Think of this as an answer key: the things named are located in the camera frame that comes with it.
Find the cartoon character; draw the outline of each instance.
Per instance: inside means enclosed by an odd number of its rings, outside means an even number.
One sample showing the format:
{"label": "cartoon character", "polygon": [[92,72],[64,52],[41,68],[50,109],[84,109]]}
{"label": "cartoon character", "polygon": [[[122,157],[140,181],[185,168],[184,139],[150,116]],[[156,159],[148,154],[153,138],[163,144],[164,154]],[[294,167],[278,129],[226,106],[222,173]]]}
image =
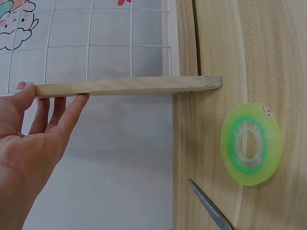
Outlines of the cartoon character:
{"label": "cartoon character", "polygon": [[33,14],[36,5],[30,2],[30,0],[24,2],[19,23],[17,24],[23,0],[16,0],[16,2],[20,5],[15,9],[13,9],[15,2],[12,0],[0,5],[0,50],[12,50],[17,25],[18,28],[13,49],[19,48],[24,41],[28,40],[32,35],[32,30],[38,24],[38,19],[35,19],[35,15]]}
{"label": "cartoon character", "polygon": [[122,6],[125,3],[125,0],[118,0],[118,5]]}

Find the tape roll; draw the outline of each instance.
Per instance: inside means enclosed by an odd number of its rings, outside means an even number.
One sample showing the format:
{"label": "tape roll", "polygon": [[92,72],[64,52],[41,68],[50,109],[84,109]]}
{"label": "tape roll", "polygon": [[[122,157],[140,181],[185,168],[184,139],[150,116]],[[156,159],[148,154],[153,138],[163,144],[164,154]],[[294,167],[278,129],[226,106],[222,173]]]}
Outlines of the tape roll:
{"label": "tape roll", "polygon": [[[241,139],[248,130],[257,142],[252,159],[241,148]],[[240,184],[253,186],[269,179],[282,155],[282,135],[270,110],[254,103],[233,108],[223,124],[221,152],[226,169]]]}

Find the wire grid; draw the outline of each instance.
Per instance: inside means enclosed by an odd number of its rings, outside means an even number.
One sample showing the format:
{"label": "wire grid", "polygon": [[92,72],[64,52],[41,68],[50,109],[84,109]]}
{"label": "wire grid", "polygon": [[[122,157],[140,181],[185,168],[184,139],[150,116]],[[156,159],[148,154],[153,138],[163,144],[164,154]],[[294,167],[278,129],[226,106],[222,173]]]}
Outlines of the wire grid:
{"label": "wire grid", "polygon": [[[131,7],[130,8],[111,8],[111,7],[94,7],[94,0],[91,2],[91,7],[90,8],[70,8],[70,9],[56,9],[56,3],[57,0],[54,0],[53,8],[52,10],[48,11],[36,11],[35,13],[43,13],[43,12],[51,12],[51,17],[50,17],[50,24],[48,28],[48,35],[47,35],[47,44],[45,47],[36,47],[36,48],[31,48],[31,49],[21,49],[18,51],[14,51],[14,44],[15,44],[15,39],[16,39],[16,34],[17,34],[17,29],[19,25],[19,20],[20,17],[23,15],[23,7],[25,1],[23,1],[21,5],[21,10],[18,15],[18,20],[15,28],[15,32],[13,35],[13,41],[12,41],[12,50],[10,52],[10,63],[9,63],[9,73],[8,73],[8,84],[7,84],[7,94],[15,93],[18,92],[19,90],[10,90],[10,80],[11,80],[11,69],[12,69],[12,57],[14,52],[21,52],[21,51],[29,51],[29,50],[37,50],[37,49],[46,49],[46,55],[45,55],[45,66],[44,66],[44,84],[46,84],[47,81],[47,58],[48,58],[48,50],[49,48],[59,48],[59,47],[79,47],[79,46],[86,46],[87,47],[87,54],[86,54],[86,78],[85,80],[89,80],[88,72],[89,72],[89,55],[90,55],[90,47],[91,46],[129,46],[130,47],[130,78],[133,76],[133,60],[132,60],[132,48],[134,46],[139,46],[139,47],[160,47],[160,48],[168,48],[168,70],[169,70],[169,76],[172,76],[172,65],[171,65],[171,38],[170,38],[170,17],[169,17],[169,0],[166,0],[167,2],[167,10],[158,10],[158,9],[148,9],[148,8],[134,8],[133,7],[133,0],[131,1]],[[49,45],[49,40],[50,40],[50,33],[51,33],[51,26],[52,26],[52,21],[53,21],[53,15],[55,11],[69,11],[69,10],[83,10],[83,9],[90,9],[90,18],[89,18],[89,29],[88,29],[88,38],[87,38],[87,44],[85,45],[71,45],[71,46],[50,46]],[[93,10],[94,9],[110,9],[110,10],[128,10],[130,9],[130,43],[129,44],[90,44],[90,39],[91,39],[91,28],[92,28],[92,16],[93,16]],[[139,11],[158,11],[158,12],[165,12],[167,13],[167,26],[168,26],[168,46],[164,45],[138,45],[138,44],[133,44],[132,42],[132,35],[133,35],[133,11],[134,10],[139,10]]]}

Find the wooden stick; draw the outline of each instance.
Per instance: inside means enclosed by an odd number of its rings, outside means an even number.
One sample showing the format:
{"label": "wooden stick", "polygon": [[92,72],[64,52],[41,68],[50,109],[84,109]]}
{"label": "wooden stick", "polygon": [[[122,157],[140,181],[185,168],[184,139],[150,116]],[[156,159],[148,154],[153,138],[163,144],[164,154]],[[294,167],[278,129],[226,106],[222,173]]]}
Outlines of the wooden stick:
{"label": "wooden stick", "polygon": [[36,85],[36,98],[90,95],[176,94],[217,89],[219,76],[141,77]]}

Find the scissors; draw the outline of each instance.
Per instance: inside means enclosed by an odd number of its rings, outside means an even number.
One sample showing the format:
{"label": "scissors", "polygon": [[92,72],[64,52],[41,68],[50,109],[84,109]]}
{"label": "scissors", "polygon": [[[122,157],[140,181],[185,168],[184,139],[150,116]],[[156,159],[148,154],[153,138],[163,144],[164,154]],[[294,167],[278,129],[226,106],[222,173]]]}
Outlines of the scissors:
{"label": "scissors", "polygon": [[212,217],[214,222],[219,226],[221,230],[235,230],[215,204],[208,198],[208,196],[192,181],[189,179],[193,191],[197,197],[201,200],[201,203],[205,206],[209,215]]}

